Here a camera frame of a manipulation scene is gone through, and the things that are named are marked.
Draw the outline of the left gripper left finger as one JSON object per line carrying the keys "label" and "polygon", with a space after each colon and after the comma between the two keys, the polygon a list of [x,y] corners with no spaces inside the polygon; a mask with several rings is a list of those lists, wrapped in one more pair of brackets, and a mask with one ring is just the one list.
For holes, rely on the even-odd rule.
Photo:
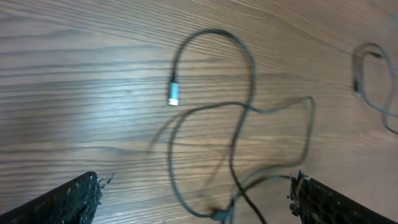
{"label": "left gripper left finger", "polygon": [[102,190],[112,181],[86,172],[59,187],[1,214],[2,224],[92,224]]}

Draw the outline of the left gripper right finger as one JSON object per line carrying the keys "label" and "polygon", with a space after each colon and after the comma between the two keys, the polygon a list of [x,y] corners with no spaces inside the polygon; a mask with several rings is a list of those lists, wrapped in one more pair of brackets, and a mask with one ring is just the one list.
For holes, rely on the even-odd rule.
{"label": "left gripper right finger", "polygon": [[289,198],[303,224],[397,224],[303,172],[291,178]]}

